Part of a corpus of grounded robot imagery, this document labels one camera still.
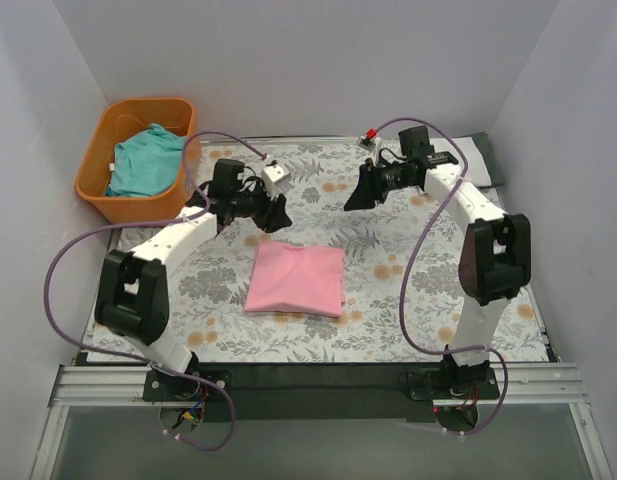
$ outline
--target teal cloth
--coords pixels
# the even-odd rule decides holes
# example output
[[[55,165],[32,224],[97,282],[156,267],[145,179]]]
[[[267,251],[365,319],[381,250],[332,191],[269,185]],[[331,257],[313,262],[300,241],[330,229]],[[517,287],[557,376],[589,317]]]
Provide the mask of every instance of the teal cloth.
[[[168,190],[177,179],[185,141],[151,123],[148,130],[118,143],[106,196],[152,197]]]

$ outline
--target patterned table surface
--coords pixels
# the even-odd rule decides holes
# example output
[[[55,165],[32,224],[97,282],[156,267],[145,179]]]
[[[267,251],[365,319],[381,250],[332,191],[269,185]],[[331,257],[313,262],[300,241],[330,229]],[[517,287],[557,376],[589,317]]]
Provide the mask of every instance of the patterned table surface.
[[[389,144],[398,150],[398,144]],[[257,245],[270,235],[239,219],[201,245],[169,272],[170,322],[202,361],[219,362],[414,362],[436,361],[402,338],[397,301],[404,266],[437,203],[414,189],[391,192],[384,205],[344,212],[357,184],[364,151],[349,144],[277,144],[266,151],[291,172],[282,190],[293,226],[272,238],[293,245],[345,249],[346,305],[338,319],[305,314],[247,314],[243,304]],[[206,147],[199,182],[212,176],[219,157],[257,163],[241,146]],[[495,190],[486,193],[499,203]],[[156,230],[124,230],[120,248],[147,240]],[[407,325],[421,345],[450,342],[463,302],[457,262],[463,237],[445,213],[430,232],[408,283]],[[86,340],[133,351],[91,320]],[[508,306],[493,344],[510,361],[547,361],[528,292]],[[88,361],[114,357],[90,353]]]

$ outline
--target pink cloth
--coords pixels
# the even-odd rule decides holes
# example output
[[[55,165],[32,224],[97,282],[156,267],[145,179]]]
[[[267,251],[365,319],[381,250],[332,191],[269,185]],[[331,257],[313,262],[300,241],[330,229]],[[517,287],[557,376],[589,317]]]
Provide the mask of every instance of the pink cloth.
[[[305,312],[339,317],[344,297],[344,250],[259,245],[246,312]]]

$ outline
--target orange basket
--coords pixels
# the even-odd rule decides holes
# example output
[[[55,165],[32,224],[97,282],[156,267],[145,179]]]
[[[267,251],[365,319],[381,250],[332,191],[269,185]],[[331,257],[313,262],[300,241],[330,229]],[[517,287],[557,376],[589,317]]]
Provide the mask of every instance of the orange basket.
[[[111,223],[174,218],[190,199],[194,185],[186,181],[183,165],[172,186],[154,197],[106,197],[108,165],[115,161],[115,145],[158,123],[178,136],[195,132],[195,108],[183,98],[135,98],[115,103],[104,112],[86,151],[75,189]],[[186,153],[192,178],[197,178],[201,145],[192,142]]]

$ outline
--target white wall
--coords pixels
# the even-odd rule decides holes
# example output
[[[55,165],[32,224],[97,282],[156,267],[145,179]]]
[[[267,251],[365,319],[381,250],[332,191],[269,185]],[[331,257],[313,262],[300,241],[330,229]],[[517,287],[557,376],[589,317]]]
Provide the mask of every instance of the white wall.
[[[0,480],[29,475],[58,363],[74,353],[46,323],[42,282],[60,245],[101,223],[73,182],[105,105],[51,0],[0,0]],[[76,250],[54,299],[79,335],[104,239]]]
[[[509,210],[533,228],[533,285],[579,366],[617,478],[617,0],[561,0],[491,138]]]
[[[404,114],[488,129],[557,4],[54,1],[108,100],[184,95],[241,135],[358,135]]]

